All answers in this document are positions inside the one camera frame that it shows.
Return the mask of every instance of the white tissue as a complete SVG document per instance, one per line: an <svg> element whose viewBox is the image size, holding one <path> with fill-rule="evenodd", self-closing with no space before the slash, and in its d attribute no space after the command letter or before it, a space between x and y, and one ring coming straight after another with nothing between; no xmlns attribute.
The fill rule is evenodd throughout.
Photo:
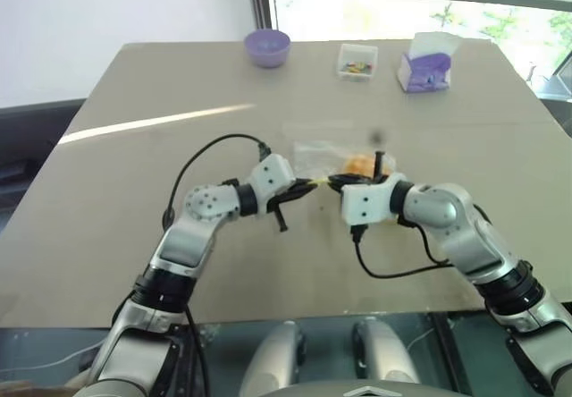
<svg viewBox="0 0 572 397"><path fill-rule="evenodd" d="M408 56L415 59L422 55L444 53L452 55L461 43L461 37L445 32L419 32L411 41Z"/></svg>

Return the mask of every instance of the colorful candy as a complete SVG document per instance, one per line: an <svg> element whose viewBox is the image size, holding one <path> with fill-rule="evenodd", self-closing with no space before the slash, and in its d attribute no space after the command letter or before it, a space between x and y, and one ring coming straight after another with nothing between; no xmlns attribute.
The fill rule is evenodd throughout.
<svg viewBox="0 0 572 397"><path fill-rule="evenodd" d="M365 62L349 62L343 67L344 72L349 73L372 73L372 65Z"/></svg>

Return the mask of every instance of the purple bowl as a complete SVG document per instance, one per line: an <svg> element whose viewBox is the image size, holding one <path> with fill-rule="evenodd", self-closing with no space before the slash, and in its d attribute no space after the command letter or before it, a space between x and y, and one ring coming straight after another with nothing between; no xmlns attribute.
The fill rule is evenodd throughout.
<svg viewBox="0 0 572 397"><path fill-rule="evenodd" d="M276 68L286 62L290 37L279 30L255 30L244 38L244 47L257 66Z"/></svg>

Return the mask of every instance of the small plastic container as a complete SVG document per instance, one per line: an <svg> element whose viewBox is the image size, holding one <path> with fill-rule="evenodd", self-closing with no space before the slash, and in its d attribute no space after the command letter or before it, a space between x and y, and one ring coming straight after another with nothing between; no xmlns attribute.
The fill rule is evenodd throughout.
<svg viewBox="0 0 572 397"><path fill-rule="evenodd" d="M340 78L351 81L369 81L374 77L376 69L376 46L341 45L337 66Z"/></svg>

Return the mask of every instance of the tissue box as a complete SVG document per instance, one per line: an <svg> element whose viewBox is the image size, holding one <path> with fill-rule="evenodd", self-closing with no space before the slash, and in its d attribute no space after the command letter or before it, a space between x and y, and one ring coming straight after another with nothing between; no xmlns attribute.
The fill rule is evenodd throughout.
<svg viewBox="0 0 572 397"><path fill-rule="evenodd" d="M410 59L404 54L397 77L408 93L447 89L450 85L450 56L435 53Z"/></svg>
<svg viewBox="0 0 572 397"><path fill-rule="evenodd" d="M406 92L435 91L450 85L451 56L461 38L446 32L417 32L397 72Z"/></svg>

